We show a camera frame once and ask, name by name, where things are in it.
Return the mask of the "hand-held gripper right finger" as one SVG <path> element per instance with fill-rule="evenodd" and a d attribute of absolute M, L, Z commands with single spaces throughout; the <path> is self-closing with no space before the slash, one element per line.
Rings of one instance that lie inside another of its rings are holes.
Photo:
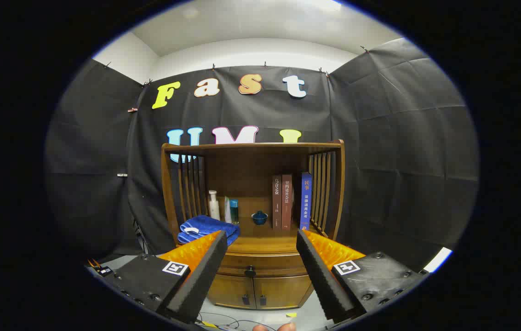
<path fill-rule="evenodd" d="M 363 254 L 307 230 L 296 247 L 327 319 L 343 322 L 372 314 L 428 278 L 377 251 Z"/>

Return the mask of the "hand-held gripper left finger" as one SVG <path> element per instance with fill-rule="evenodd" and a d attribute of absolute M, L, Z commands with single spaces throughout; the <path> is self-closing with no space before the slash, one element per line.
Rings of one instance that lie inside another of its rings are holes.
<path fill-rule="evenodd" d="M 140 254 L 120 268 L 90 260 L 96 278 L 134 306 L 178 324 L 195 324 L 227 251 L 215 231 L 159 256 Z"/>

